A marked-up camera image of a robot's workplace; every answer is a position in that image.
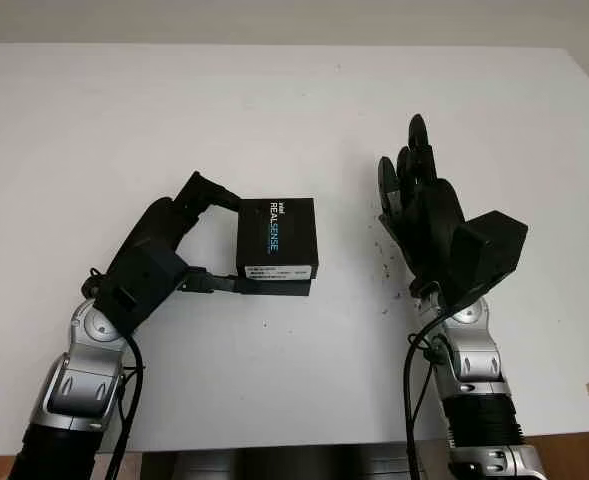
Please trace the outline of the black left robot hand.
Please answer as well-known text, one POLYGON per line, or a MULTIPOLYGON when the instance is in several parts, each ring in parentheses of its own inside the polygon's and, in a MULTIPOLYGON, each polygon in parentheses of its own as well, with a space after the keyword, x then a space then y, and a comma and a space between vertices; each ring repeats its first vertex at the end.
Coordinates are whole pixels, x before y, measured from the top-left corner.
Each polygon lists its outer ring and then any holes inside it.
POLYGON ((145 210, 110 263, 107 274, 112 273, 117 262, 135 245, 145 240, 158 240, 175 251, 210 206, 238 212, 240 202, 236 194, 198 171, 193 172, 174 199, 162 197, 145 210))

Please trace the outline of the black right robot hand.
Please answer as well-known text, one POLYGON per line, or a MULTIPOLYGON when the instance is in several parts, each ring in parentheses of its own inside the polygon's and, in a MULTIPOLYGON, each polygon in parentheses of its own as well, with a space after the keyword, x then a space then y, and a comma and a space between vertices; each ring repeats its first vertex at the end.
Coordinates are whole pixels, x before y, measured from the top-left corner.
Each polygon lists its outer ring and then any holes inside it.
POLYGON ((411 295, 423 298, 437 291, 445 305, 453 305, 461 296, 461 287, 451 271, 451 248, 464 217, 454 188, 437 175, 421 115, 410 120, 407 145, 397 160, 382 157, 377 174, 379 219, 414 275, 411 295))

